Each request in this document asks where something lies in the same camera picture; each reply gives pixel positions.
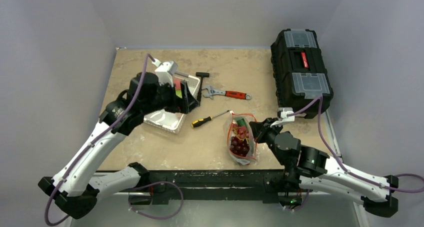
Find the yellow screwdriver handle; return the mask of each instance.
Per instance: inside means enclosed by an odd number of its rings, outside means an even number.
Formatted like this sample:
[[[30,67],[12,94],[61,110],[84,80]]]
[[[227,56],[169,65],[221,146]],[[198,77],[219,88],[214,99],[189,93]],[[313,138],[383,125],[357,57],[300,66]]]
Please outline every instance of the yellow screwdriver handle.
[[[211,121],[211,120],[212,120],[212,118],[211,118],[210,116],[209,116],[209,117],[207,117],[207,118],[201,118],[201,119],[198,119],[198,120],[194,121],[193,123],[191,123],[191,127],[193,127],[193,128],[200,127],[200,126],[202,126],[204,123],[209,122],[209,121]]]

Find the wooden table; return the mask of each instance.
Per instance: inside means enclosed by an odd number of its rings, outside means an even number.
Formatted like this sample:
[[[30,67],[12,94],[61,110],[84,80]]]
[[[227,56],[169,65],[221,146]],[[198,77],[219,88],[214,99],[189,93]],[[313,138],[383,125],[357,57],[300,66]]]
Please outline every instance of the wooden table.
[[[132,162],[139,162],[148,170],[282,168],[266,144],[258,144],[257,161],[250,165],[239,165],[230,157],[223,126],[230,114],[217,117],[200,128],[191,127],[194,120],[228,109],[235,113],[252,113],[258,121],[277,116],[276,85],[268,49],[118,50],[102,111],[142,70],[146,53],[162,62],[175,61],[183,73],[194,76],[196,72],[209,72],[210,77],[203,80],[203,85],[245,92],[251,94],[252,99],[216,96],[212,100],[203,97],[201,106],[186,116],[179,134],[144,123],[111,152],[100,170],[120,170]],[[147,71],[153,72],[154,69],[150,63]],[[326,121],[326,118],[321,120],[327,138]],[[285,125],[283,131],[290,131],[304,145],[328,152],[318,134],[317,118],[296,118],[295,123]]]

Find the toolbox lid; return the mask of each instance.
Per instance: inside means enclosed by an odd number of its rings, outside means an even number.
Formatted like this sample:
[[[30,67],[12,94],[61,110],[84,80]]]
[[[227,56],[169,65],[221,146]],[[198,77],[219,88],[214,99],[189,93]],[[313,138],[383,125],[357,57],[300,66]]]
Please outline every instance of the toolbox lid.
[[[304,93],[305,99],[315,99],[322,94],[330,94],[324,73],[292,73],[294,91]]]
[[[284,32],[285,45],[290,47],[300,48],[316,48],[314,34],[304,29],[292,29]]]

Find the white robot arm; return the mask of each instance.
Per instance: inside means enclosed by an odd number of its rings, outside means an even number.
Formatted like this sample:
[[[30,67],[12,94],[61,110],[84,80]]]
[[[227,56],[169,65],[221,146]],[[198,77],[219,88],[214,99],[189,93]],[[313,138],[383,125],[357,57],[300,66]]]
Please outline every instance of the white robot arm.
[[[284,176],[269,184],[283,186],[286,191],[305,189],[338,195],[363,205],[366,211],[380,217],[391,217],[398,211],[398,200],[392,197],[393,191],[385,188],[398,188],[397,177],[371,175],[346,164],[343,167],[348,172],[344,171],[335,157],[302,145],[288,131],[281,132],[283,125],[295,121],[294,114],[291,108],[280,108],[278,118],[249,123],[255,141],[266,143],[284,166]]]
[[[199,106],[185,81],[180,83],[182,97],[176,95],[172,78],[178,67],[176,63],[150,58],[157,66],[155,73],[146,72],[144,78],[142,73],[137,74],[129,88],[106,106],[93,132],[71,161],[53,177],[38,182],[50,196],[49,203],[54,199],[62,211],[75,219],[85,216],[97,201],[137,187],[147,173],[140,164],[130,164],[121,171],[93,177],[110,152],[143,123],[145,115],[159,110],[188,114]]]

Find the black toolbox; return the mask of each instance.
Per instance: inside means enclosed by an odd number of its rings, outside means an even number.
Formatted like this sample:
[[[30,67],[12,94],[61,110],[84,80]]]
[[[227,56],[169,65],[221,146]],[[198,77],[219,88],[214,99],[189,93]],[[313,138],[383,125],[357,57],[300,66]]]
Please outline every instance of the black toolbox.
[[[322,113],[328,109],[334,93],[315,31],[281,31],[271,45],[271,62],[279,107],[291,107],[296,112],[322,95]],[[319,101],[304,112],[305,118],[314,118],[318,107]]]

